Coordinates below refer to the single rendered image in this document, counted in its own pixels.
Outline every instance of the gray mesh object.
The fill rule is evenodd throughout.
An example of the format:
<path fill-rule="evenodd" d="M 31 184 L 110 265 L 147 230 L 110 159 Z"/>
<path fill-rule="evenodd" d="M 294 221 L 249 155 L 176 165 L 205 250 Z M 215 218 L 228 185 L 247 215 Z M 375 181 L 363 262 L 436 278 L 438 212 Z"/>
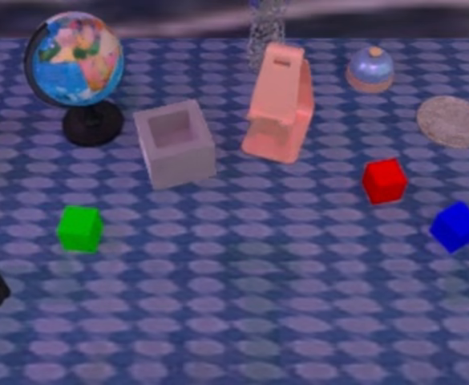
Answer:
<path fill-rule="evenodd" d="M 289 0 L 249 0 L 252 10 L 247 56 L 250 68 L 259 72 L 266 47 L 285 41 L 285 10 Z"/>

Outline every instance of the dark background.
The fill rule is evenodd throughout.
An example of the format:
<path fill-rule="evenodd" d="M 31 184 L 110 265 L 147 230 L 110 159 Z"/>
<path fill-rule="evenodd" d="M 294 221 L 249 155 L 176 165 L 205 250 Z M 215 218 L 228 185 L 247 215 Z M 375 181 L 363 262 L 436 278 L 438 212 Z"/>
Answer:
<path fill-rule="evenodd" d="M 66 10 L 122 37 L 247 37 L 249 0 L 0 0 L 0 36 L 27 37 Z M 469 0 L 291 0 L 292 37 L 469 37 Z"/>

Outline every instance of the blue cube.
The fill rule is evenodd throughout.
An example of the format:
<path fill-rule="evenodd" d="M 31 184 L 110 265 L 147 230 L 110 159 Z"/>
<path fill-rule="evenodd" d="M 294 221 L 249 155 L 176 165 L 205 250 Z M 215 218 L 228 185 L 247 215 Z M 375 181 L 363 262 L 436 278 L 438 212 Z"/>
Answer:
<path fill-rule="evenodd" d="M 456 202 L 434 219 L 430 232 L 449 253 L 469 243 L 469 206 Z"/>

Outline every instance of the green cube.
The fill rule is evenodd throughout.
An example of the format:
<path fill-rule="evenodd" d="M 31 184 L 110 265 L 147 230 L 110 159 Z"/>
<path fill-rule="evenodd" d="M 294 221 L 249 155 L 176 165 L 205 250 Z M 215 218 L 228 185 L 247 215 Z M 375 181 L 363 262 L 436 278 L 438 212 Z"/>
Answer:
<path fill-rule="evenodd" d="M 67 206 L 56 233 L 66 251 L 94 253 L 99 248 L 103 222 L 98 209 Z"/>

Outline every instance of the cube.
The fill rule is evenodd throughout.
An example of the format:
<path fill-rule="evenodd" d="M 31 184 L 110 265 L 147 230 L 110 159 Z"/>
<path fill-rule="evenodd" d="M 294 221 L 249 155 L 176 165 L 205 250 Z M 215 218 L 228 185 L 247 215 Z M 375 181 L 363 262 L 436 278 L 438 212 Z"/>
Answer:
<path fill-rule="evenodd" d="M 448 253 L 469 244 L 469 206 L 459 201 L 444 209 L 435 217 L 430 233 Z"/>
<path fill-rule="evenodd" d="M 154 189 L 216 175 L 216 149 L 194 99 L 134 113 L 139 145 Z"/>
<path fill-rule="evenodd" d="M 103 222 L 98 209 L 67 206 L 56 233 L 66 251 L 94 253 L 99 248 Z"/>
<path fill-rule="evenodd" d="M 399 201 L 407 186 L 407 178 L 396 158 L 378 160 L 366 165 L 362 186 L 372 205 Z"/>

